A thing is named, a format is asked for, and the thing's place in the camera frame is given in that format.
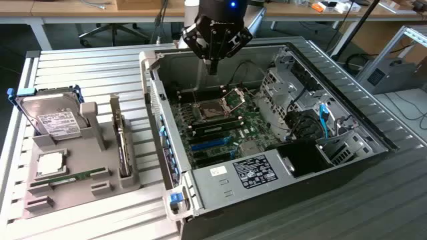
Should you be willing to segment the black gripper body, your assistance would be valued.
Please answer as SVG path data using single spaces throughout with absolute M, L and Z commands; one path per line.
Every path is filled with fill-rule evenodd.
M 245 26 L 245 16 L 249 7 L 246 0 L 202 0 L 199 2 L 195 24 L 210 44 L 213 60 L 213 31 L 222 28 L 241 30 Z

